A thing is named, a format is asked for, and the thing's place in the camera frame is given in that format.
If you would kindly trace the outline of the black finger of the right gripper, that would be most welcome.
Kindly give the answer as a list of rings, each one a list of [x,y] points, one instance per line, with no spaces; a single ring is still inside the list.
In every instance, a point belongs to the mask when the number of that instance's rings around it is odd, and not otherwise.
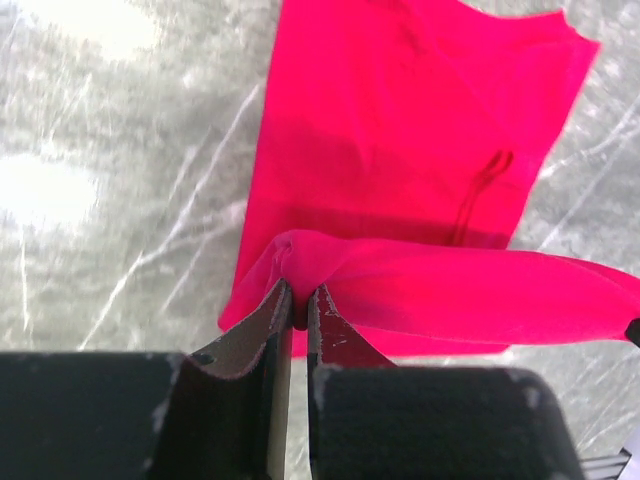
[[[636,347],[640,347],[640,319],[639,318],[636,318],[629,323],[625,331],[625,336]]]

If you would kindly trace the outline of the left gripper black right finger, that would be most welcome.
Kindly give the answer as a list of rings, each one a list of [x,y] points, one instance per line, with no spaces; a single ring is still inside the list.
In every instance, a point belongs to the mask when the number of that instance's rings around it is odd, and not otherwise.
[[[373,383],[396,364],[338,311],[326,285],[308,303],[309,460],[314,479],[349,479],[371,451]]]

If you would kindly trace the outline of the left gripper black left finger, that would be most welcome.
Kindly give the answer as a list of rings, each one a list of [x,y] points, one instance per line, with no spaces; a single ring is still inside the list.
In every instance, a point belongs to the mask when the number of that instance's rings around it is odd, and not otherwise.
[[[182,363],[150,478],[283,478],[291,351],[292,293],[280,280]]]

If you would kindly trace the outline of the red t shirt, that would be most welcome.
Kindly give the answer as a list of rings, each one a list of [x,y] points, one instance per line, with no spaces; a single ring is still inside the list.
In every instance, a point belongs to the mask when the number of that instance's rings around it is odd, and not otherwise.
[[[388,355],[623,339],[635,277],[509,248],[598,52],[560,11],[284,2],[220,328],[285,280]]]

